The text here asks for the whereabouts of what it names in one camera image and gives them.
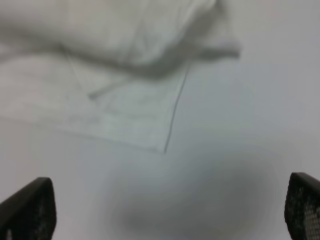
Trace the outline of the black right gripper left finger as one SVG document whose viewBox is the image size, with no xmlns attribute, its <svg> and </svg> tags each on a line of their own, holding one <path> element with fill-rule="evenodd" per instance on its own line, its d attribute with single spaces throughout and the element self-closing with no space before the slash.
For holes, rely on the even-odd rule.
<svg viewBox="0 0 320 240">
<path fill-rule="evenodd" d="M 2 240 L 51 240 L 57 224 L 53 182 L 38 177 L 0 203 Z"/>
</svg>

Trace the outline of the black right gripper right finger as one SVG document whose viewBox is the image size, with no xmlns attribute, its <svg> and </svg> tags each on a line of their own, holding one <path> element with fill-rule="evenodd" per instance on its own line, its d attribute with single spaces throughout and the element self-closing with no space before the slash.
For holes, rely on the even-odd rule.
<svg viewBox="0 0 320 240">
<path fill-rule="evenodd" d="M 292 240 L 320 238 L 320 181 L 304 173 L 290 175 L 284 219 Z"/>
</svg>

